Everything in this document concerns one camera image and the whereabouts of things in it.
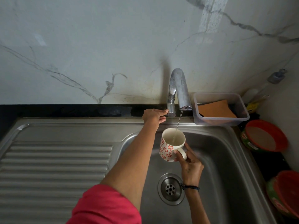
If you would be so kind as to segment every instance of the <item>bottle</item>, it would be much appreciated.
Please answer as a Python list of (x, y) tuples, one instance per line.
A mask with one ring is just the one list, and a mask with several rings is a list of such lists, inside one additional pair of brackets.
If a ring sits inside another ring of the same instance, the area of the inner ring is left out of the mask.
[(266, 82), (258, 87), (249, 89), (242, 96), (244, 104), (247, 104), (246, 109), (248, 113), (254, 113), (259, 104), (270, 97), (270, 94), (267, 93), (266, 88), (280, 83), (285, 78), (285, 73), (287, 73), (287, 70), (285, 69), (280, 69), (278, 72), (274, 72), (267, 78)]

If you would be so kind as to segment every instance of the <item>faucet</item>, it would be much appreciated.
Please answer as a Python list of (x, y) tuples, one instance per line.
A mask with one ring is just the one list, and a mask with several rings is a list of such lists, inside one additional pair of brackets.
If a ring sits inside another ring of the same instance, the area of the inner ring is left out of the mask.
[(185, 75), (180, 68), (174, 69), (170, 76), (168, 97), (166, 102), (167, 109), (169, 110), (167, 116), (169, 117), (176, 116), (176, 109), (174, 107), (176, 92), (178, 94), (178, 106), (180, 110), (192, 110)]

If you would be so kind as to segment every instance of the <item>kitchen sink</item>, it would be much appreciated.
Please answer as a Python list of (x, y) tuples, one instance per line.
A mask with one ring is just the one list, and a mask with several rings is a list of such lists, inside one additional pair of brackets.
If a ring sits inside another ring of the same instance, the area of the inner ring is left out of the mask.
[[(192, 223), (178, 186), (180, 164), (159, 155), (163, 130), (177, 121), (168, 118), (156, 133), (141, 199), (143, 224)], [(140, 118), (18, 120), (0, 143), (1, 223), (65, 223), (142, 126)], [(199, 193), (212, 224), (277, 223), (256, 164), (232, 128), (197, 126), (183, 117), (179, 129), (205, 166)]]

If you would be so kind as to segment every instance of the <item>mug handle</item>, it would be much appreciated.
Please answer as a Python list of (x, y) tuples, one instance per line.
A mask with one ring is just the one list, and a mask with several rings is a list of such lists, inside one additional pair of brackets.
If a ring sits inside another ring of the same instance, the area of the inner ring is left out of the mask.
[(187, 159), (187, 154), (185, 153), (185, 151), (182, 148), (178, 148), (177, 151), (179, 151), (181, 153), (181, 155), (184, 158), (184, 160)]

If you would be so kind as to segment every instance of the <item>sink drain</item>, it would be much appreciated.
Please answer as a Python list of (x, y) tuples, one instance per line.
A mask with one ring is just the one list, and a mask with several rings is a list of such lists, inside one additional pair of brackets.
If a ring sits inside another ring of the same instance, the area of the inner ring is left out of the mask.
[(166, 204), (178, 205), (184, 199), (185, 193), (181, 189), (179, 176), (172, 173), (164, 174), (158, 183), (158, 193)]

